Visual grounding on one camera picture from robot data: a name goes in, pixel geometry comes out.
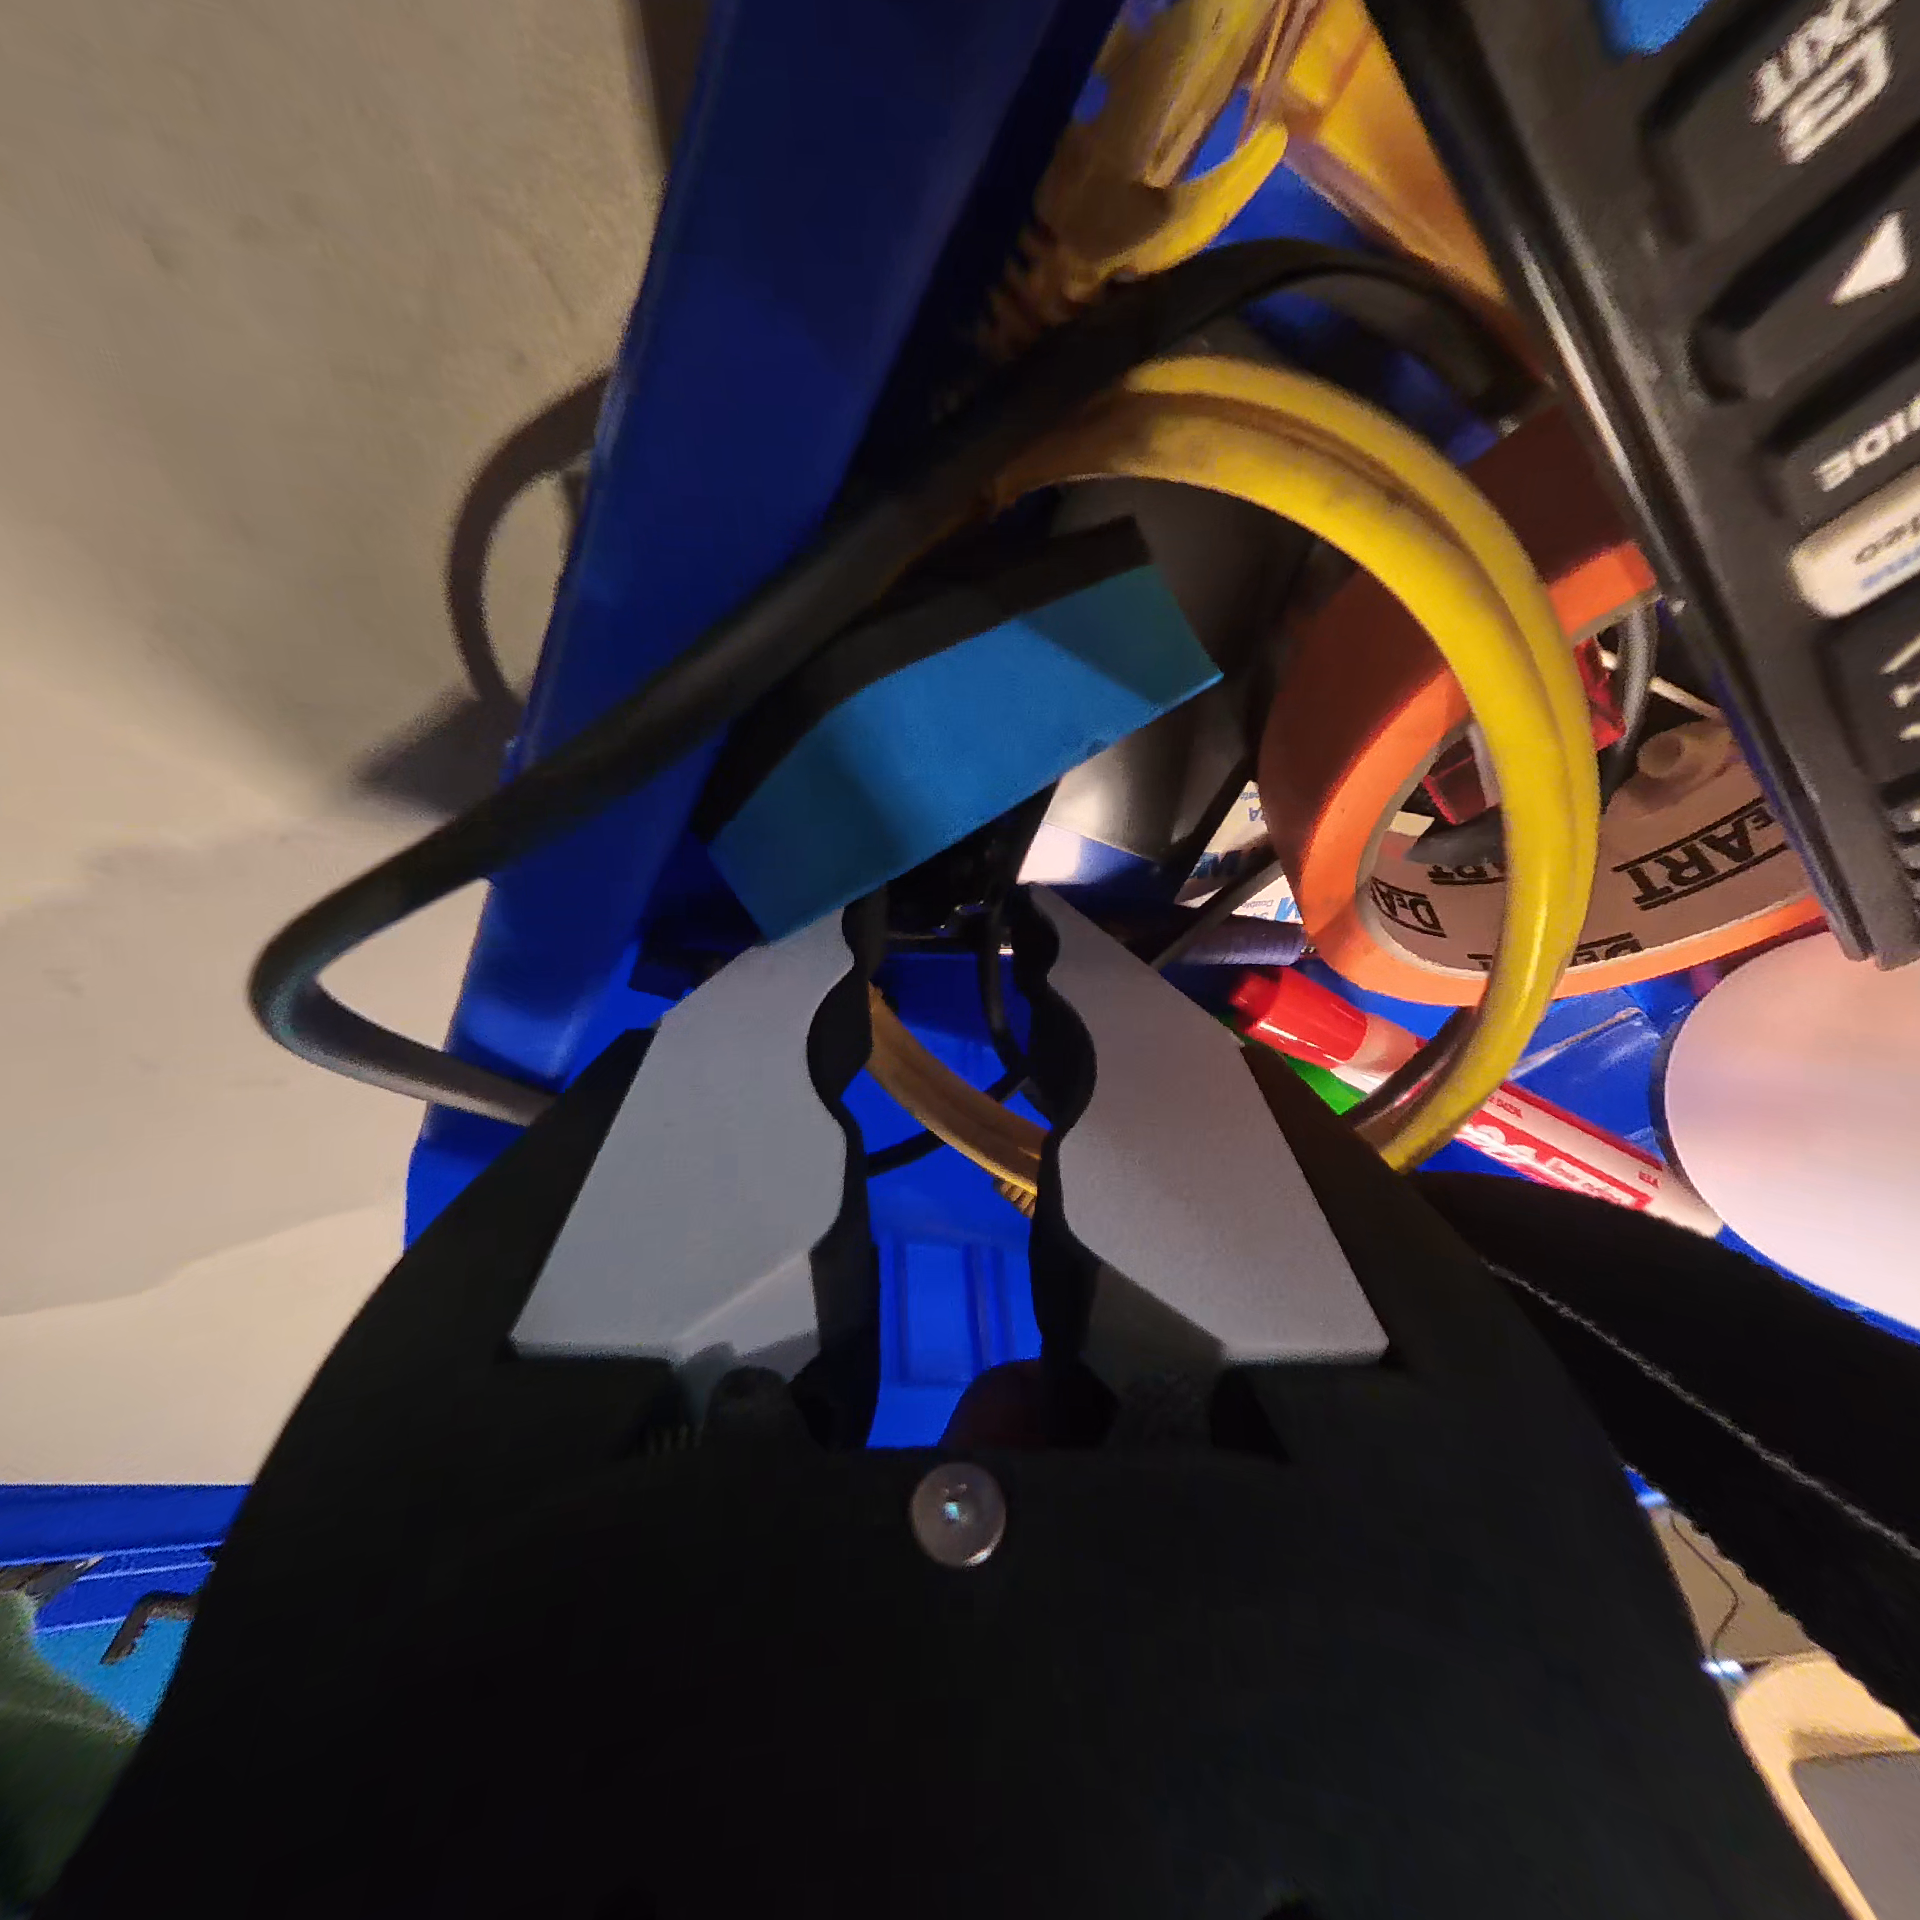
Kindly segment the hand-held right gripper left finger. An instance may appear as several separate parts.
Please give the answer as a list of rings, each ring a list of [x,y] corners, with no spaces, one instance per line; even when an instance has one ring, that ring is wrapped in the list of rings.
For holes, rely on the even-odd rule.
[[[868,1150],[848,1091],[872,1057],[881,898],[725,962],[639,1063],[511,1331],[551,1361],[663,1361],[689,1413],[787,1381],[831,1450],[880,1389]]]

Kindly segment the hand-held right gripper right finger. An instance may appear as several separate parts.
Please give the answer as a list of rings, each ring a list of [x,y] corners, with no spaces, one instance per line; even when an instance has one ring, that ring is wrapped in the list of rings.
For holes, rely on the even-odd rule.
[[[1372,1369],[1388,1334],[1229,1030],[1049,888],[1014,911],[1040,1366],[1073,1408]]]

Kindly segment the large blue plastic bin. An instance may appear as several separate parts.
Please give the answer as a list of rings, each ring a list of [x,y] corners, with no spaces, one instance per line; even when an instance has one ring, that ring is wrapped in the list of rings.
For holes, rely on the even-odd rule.
[[[711,5],[661,225],[584,423],[583,534],[513,777],[798,554],[976,374],[971,326],[1119,5]]]

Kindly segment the white red marker pen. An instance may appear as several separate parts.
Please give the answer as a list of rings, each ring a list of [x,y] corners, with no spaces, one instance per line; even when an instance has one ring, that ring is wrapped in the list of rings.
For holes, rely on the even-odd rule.
[[[1324,1069],[1363,1096],[1422,1050],[1400,1024],[1363,1013],[1295,967],[1244,979],[1231,991],[1231,1021],[1244,1039]],[[1709,1239],[1724,1230],[1677,1171],[1517,1083],[1499,1086],[1456,1142],[1532,1185],[1600,1198]]]

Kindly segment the orange tape roll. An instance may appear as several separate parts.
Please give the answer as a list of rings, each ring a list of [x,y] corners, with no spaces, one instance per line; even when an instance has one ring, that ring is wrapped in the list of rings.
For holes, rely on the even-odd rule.
[[[1606,656],[1651,631],[1657,593],[1590,453],[1556,411],[1478,455],[1469,481],[1507,519],[1575,646],[1600,750],[1623,739]],[[1424,629],[1352,574],[1287,646],[1256,794],[1311,949],[1352,987],[1453,1008],[1481,994],[1503,914],[1494,857],[1443,862],[1415,800],[1445,824],[1493,799],[1461,689]],[[1648,715],[1604,803],[1590,904],[1560,997],[1747,954],[1822,923],[1760,779],[1717,715]]]

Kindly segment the light blue foam piece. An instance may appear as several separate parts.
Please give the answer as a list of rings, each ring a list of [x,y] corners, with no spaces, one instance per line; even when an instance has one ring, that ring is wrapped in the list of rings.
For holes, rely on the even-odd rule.
[[[1128,525],[831,641],[741,721],[695,835],[776,942],[1217,683]]]

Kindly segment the white plastic bottle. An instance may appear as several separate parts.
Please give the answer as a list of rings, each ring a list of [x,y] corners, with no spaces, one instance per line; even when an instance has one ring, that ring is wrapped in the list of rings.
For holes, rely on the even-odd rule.
[[[1881,1321],[1918,1327],[1918,965],[1831,933],[1743,960],[1676,1030],[1663,1136],[1739,1242]]]

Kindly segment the person's green jacket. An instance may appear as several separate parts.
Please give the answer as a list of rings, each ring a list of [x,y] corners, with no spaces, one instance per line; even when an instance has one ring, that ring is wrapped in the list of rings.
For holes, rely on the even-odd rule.
[[[128,1768],[141,1731],[55,1670],[37,1614],[3,1593],[3,1915],[56,1885]]]

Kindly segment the black remote control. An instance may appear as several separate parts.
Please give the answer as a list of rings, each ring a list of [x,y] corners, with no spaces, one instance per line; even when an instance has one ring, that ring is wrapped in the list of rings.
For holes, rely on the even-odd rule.
[[[1840,946],[1918,931],[1918,5],[1366,8]]]

